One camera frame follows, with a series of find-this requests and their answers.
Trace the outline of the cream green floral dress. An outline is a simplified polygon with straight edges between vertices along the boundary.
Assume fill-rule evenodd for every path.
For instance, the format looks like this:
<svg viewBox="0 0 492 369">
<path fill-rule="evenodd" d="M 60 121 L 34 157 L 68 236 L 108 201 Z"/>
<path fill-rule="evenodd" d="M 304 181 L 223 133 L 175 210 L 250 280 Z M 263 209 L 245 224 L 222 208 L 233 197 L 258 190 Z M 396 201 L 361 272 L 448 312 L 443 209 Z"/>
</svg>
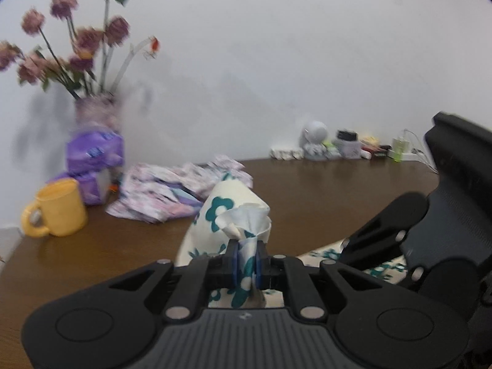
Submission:
<svg viewBox="0 0 492 369">
<path fill-rule="evenodd" d="M 237 241 L 237 285 L 210 292 L 211 308 L 281 308 L 283 294 L 275 290 L 260 291 L 255 256 L 259 242 L 268 242 L 272 222 L 270 208 L 243 182 L 226 173 L 213 187 L 202 208 L 188 228 L 175 260 L 186 266 L 199 256 L 226 252 L 228 243 Z"/>
</svg>

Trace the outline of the white power strip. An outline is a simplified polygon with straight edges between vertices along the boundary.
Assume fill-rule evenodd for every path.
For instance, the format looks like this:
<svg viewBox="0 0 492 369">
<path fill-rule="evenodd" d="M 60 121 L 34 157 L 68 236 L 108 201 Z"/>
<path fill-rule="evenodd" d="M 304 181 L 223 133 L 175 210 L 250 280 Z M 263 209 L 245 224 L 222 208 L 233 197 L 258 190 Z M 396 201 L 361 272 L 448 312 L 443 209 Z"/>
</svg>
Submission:
<svg viewBox="0 0 492 369">
<path fill-rule="evenodd" d="M 396 153 L 393 150 L 389 151 L 388 157 L 395 162 L 423 162 L 424 157 L 418 153 Z"/>
</svg>

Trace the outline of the green liquid bottle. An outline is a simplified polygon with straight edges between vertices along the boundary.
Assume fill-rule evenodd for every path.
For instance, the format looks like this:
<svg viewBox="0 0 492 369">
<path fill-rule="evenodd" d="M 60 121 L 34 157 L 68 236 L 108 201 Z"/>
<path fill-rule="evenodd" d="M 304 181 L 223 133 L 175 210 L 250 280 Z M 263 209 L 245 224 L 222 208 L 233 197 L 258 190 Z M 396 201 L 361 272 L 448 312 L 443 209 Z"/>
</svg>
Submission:
<svg viewBox="0 0 492 369">
<path fill-rule="evenodd" d="M 391 143 L 392 159 L 395 162 L 401 162 L 404 154 L 408 150 L 409 141 L 406 138 L 406 131 L 401 131 L 396 137 L 393 138 Z"/>
</svg>

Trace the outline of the pink purple patterned garment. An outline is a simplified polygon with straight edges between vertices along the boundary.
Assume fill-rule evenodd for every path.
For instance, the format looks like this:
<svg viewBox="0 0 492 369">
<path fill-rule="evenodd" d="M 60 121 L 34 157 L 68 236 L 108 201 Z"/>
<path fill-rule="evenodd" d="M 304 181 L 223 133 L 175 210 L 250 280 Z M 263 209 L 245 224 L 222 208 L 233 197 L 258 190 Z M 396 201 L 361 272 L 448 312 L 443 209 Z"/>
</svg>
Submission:
<svg viewBox="0 0 492 369">
<path fill-rule="evenodd" d="M 213 188 L 230 179 L 239 179 L 248 188 L 253 186 L 244 165 L 225 155 L 202 165 L 138 163 L 123 174 L 118 199 L 107 206 L 106 213 L 147 223 L 195 216 Z"/>
</svg>

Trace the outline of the white letter block row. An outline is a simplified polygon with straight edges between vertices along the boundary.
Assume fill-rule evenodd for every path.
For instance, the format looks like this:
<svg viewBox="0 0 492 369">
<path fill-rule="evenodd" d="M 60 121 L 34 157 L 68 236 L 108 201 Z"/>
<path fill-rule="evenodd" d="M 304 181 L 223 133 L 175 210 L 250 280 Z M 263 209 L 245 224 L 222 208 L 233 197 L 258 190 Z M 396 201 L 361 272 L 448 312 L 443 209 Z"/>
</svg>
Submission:
<svg viewBox="0 0 492 369">
<path fill-rule="evenodd" d="M 281 161 L 303 160 L 304 151 L 302 148 L 271 148 L 269 156 Z"/>
</svg>

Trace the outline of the white astronaut figurine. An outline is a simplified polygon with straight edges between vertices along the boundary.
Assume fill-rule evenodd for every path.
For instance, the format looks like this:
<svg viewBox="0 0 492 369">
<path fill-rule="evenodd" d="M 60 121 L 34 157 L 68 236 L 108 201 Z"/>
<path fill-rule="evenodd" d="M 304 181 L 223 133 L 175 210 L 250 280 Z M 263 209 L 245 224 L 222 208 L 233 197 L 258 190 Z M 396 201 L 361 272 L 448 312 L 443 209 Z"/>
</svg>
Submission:
<svg viewBox="0 0 492 369">
<path fill-rule="evenodd" d="M 320 121 L 308 122 L 301 134 L 301 147 L 305 159 L 310 161 L 325 161 L 328 150 L 323 144 L 328 138 L 328 129 Z"/>
</svg>

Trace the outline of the lower purple tissue pack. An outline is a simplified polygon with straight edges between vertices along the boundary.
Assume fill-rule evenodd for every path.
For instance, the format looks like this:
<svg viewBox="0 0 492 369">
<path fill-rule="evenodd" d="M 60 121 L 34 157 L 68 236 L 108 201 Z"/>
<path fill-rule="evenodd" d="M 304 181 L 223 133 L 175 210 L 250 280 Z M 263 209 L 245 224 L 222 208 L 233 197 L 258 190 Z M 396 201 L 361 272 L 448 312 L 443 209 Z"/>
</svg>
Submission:
<svg viewBox="0 0 492 369">
<path fill-rule="evenodd" d="M 103 205 L 107 201 L 112 184 L 108 169 L 79 174 L 64 172 L 49 179 L 48 183 L 65 178 L 72 178 L 78 182 L 81 198 L 87 206 Z"/>
</svg>

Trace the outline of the purple tissue pack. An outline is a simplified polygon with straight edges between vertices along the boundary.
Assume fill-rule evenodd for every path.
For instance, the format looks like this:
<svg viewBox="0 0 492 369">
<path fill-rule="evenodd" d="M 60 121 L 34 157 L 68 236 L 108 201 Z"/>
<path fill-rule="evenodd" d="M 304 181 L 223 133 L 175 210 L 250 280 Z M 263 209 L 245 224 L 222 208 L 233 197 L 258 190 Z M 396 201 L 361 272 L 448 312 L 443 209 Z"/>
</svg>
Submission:
<svg viewBox="0 0 492 369">
<path fill-rule="evenodd" d="M 107 201 L 112 184 L 108 169 L 79 174 L 64 172 L 49 179 L 48 183 L 65 178 L 72 178 L 78 182 L 81 198 L 87 206 L 103 205 Z"/>
<path fill-rule="evenodd" d="M 66 166 L 69 173 L 100 171 L 121 167 L 123 164 L 124 141 L 115 132 L 80 133 L 66 145 Z"/>
</svg>

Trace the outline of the yellow ceramic mug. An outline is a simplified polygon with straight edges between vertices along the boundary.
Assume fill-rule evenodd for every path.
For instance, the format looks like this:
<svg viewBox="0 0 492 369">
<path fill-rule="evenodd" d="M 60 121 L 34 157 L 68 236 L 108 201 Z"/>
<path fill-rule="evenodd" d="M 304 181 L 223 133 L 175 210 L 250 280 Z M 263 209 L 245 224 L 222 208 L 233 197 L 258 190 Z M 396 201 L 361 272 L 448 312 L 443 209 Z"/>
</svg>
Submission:
<svg viewBox="0 0 492 369">
<path fill-rule="evenodd" d="M 41 188 L 23 210 L 21 228 L 33 238 L 70 236 L 88 223 L 78 182 L 63 178 Z"/>
</svg>

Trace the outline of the upper purple tissue pack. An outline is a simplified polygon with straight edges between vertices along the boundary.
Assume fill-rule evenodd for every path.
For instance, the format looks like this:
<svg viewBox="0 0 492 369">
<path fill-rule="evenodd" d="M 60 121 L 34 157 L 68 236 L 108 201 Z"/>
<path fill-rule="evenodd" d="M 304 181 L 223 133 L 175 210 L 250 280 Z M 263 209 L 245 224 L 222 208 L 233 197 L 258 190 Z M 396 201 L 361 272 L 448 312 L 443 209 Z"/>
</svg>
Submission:
<svg viewBox="0 0 492 369">
<path fill-rule="evenodd" d="M 80 133 L 66 145 L 66 166 L 69 173 L 100 171 L 121 167 L 123 164 L 124 141 L 115 132 Z"/>
</svg>

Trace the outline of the purple flower vase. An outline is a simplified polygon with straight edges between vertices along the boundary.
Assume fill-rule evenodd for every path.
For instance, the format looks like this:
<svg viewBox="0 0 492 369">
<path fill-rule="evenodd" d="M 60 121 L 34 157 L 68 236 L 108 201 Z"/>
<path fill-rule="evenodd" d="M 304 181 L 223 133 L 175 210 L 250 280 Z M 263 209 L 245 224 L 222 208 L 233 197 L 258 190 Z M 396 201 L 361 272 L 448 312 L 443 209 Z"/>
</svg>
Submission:
<svg viewBox="0 0 492 369">
<path fill-rule="evenodd" d="M 121 104 L 109 93 L 91 95 L 74 101 L 75 125 L 73 133 L 109 130 L 115 133 L 121 128 Z"/>
</svg>

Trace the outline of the dried pink rose bouquet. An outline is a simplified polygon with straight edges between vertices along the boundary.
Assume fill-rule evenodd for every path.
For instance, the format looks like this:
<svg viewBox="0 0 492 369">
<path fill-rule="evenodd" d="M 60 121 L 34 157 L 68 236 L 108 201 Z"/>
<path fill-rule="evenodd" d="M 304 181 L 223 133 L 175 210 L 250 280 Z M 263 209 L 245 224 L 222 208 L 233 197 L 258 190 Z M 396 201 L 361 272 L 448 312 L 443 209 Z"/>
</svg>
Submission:
<svg viewBox="0 0 492 369">
<path fill-rule="evenodd" d="M 18 84 L 21 86 L 38 84 L 46 90 L 51 84 L 58 83 L 77 101 L 99 95 L 113 96 L 133 58 L 137 54 L 155 58 L 160 50 L 160 42 L 152 36 L 131 45 L 116 78 L 107 84 L 114 50 L 123 47 L 130 36 L 129 22 L 120 15 L 110 15 L 111 2 L 123 7 L 128 0 L 104 0 L 102 26 L 78 28 L 73 14 L 79 7 L 79 1 L 50 0 L 50 16 L 65 22 L 68 28 L 72 52 L 67 58 L 57 55 L 48 41 L 44 32 L 46 16 L 36 8 L 28 9 L 20 22 L 22 31 L 32 38 L 40 37 L 44 44 L 25 52 L 17 45 L 2 40 L 1 70 L 5 72 L 16 67 Z"/>
</svg>

